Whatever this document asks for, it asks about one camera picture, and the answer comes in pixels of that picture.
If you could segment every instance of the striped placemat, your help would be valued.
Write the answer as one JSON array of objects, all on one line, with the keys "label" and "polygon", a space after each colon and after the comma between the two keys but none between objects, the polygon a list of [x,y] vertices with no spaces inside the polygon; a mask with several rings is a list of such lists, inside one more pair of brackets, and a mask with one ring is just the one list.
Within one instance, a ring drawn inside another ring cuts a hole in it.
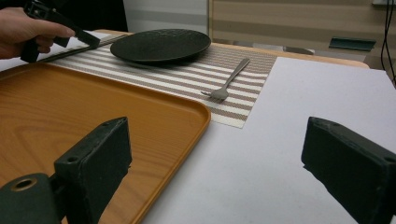
[{"label": "striped placemat", "polygon": [[[238,128],[243,128],[276,60],[276,56],[270,54],[211,45],[188,61],[136,65],[113,56],[110,46],[51,63],[199,101],[209,107],[213,121]],[[201,91],[220,88],[246,57],[250,63],[229,86],[230,96],[225,101],[218,104],[201,94]]]}]

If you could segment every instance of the fork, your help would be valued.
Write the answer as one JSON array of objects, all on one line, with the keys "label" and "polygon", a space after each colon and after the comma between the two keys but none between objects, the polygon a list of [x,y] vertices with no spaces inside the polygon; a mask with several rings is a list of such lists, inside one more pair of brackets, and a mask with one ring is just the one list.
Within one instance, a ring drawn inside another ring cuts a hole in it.
[{"label": "fork", "polygon": [[233,81],[233,79],[236,77],[236,75],[238,75],[242,71],[242,69],[244,69],[246,67],[246,65],[248,65],[249,62],[250,62],[249,58],[243,59],[238,64],[238,66],[236,66],[236,68],[235,68],[235,70],[233,70],[233,73],[231,74],[231,76],[227,79],[227,81],[224,83],[224,85],[220,89],[212,91],[212,92],[201,91],[201,93],[203,95],[210,96],[211,98],[213,98],[215,100],[224,101],[228,97],[227,87],[230,85],[230,83]]}]

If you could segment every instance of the cable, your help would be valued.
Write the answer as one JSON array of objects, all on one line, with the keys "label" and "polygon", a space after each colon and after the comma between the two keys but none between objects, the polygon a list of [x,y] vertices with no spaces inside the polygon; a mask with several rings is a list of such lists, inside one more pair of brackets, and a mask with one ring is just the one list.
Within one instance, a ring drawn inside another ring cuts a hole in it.
[{"label": "cable", "polygon": [[387,15],[386,15],[386,19],[385,19],[384,42],[382,44],[382,49],[381,49],[381,63],[382,63],[382,68],[385,70],[384,49],[386,49],[387,50],[388,59],[389,59],[389,64],[390,64],[390,70],[392,72],[392,82],[396,85],[396,76],[395,76],[395,72],[393,70],[392,59],[390,57],[389,46],[388,46],[388,31],[389,31],[389,27],[390,27],[390,22],[392,20],[393,8],[394,8],[394,0],[391,1],[391,7],[389,7],[389,0],[388,0],[388,2],[387,2]]}]

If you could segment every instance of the wooden tray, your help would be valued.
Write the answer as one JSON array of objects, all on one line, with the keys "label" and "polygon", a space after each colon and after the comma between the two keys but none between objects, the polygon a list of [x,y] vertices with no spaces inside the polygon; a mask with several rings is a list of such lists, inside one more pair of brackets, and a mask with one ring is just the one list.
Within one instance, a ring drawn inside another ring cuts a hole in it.
[{"label": "wooden tray", "polygon": [[101,223],[142,220],[210,121],[201,103],[45,63],[0,73],[0,187],[53,162],[100,123],[127,117],[133,162]]}]

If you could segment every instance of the plate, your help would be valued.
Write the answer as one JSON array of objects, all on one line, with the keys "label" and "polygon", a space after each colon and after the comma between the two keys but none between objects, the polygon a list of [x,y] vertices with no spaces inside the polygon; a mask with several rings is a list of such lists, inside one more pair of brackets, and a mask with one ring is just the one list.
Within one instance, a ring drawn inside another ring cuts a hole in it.
[{"label": "plate", "polygon": [[209,36],[184,29],[152,30],[116,41],[110,51],[133,63],[162,63],[197,55],[211,44]]}]

